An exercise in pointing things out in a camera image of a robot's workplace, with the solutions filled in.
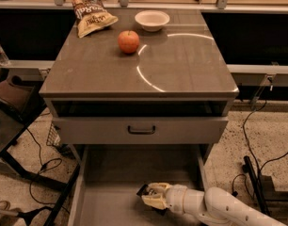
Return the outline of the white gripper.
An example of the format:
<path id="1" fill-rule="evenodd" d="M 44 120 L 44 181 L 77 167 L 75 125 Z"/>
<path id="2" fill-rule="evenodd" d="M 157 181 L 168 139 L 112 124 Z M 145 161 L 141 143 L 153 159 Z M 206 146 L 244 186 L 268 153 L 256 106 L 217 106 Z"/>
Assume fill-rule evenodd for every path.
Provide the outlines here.
<path id="1" fill-rule="evenodd" d="M 174 185 L 169 183 L 150 183 L 148 184 L 148 193 L 142 195 L 141 199 L 153 208 L 165 210 L 169 209 L 172 213 L 184 213 L 184 195 L 187 191 L 186 186 Z"/>

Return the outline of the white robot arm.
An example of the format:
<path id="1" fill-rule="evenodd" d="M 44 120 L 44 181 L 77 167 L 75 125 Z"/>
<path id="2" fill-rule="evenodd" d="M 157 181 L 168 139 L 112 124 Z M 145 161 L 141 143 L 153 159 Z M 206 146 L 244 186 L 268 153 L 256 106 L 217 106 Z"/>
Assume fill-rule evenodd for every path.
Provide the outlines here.
<path id="1" fill-rule="evenodd" d="M 210 187 L 206 191 L 182 185 L 150 183 L 137 195 L 148 206 L 165 212 L 190 215 L 207 226 L 287 226 L 239 201 L 229 192 Z"/>

